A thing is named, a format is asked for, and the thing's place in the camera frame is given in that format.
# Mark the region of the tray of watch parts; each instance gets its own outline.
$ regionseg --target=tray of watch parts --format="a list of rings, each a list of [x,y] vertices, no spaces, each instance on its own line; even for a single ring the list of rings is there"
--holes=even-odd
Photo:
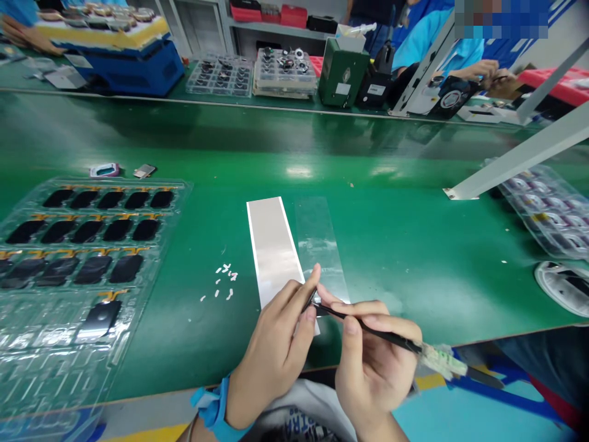
[[[61,440],[105,400],[190,190],[52,179],[3,221],[0,440]]]
[[[589,200],[551,167],[534,166],[498,187],[549,255],[589,260]]]

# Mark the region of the red box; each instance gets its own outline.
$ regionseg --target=red box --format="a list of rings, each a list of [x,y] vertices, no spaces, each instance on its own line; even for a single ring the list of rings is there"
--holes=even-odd
[[[280,24],[305,29],[307,27],[307,10],[298,6],[282,5]]]
[[[315,69],[315,75],[317,78],[321,77],[321,70],[323,69],[323,57],[310,56],[309,59],[311,60],[313,69]]]
[[[548,77],[552,75],[554,69],[527,69],[523,71],[517,79],[522,83],[532,86],[534,88],[539,87],[544,83]],[[565,103],[572,106],[580,106],[581,104],[589,101],[589,90],[578,89],[571,85],[570,80],[589,78],[589,71],[583,69],[571,68],[569,71],[558,81],[558,84],[554,86],[550,95],[556,97]]]
[[[276,23],[277,25],[280,24],[280,14],[262,14],[262,21],[266,23]]]
[[[235,21],[262,21],[262,13],[256,9],[238,8],[229,4]]]

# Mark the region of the blue wristband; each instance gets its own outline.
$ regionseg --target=blue wristband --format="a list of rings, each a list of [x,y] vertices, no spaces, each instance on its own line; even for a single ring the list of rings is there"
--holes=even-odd
[[[229,391],[229,376],[223,378],[212,392],[199,388],[190,399],[193,407],[198,408],[198,416],[204,421],[204,426],[212,431],[219,442],[238,442],[252,428],[236,430],[225,422],[227,395]]]

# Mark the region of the green device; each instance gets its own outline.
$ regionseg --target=green device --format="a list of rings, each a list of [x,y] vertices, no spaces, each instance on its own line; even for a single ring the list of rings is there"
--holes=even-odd
[[[365,50],[341,50],[336,39],[328,39],[319,79],[322,103],[326,106],[350,107],[356,101],[369,62],[370,55]]]

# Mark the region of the blue box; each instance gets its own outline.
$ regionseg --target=blue box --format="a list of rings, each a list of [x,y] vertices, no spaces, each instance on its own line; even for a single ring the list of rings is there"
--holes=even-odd
[[[184,65],[170,34],[141,50],[111,50],[72,43],[65,56],[98,93],[166,96],[184,75]]]

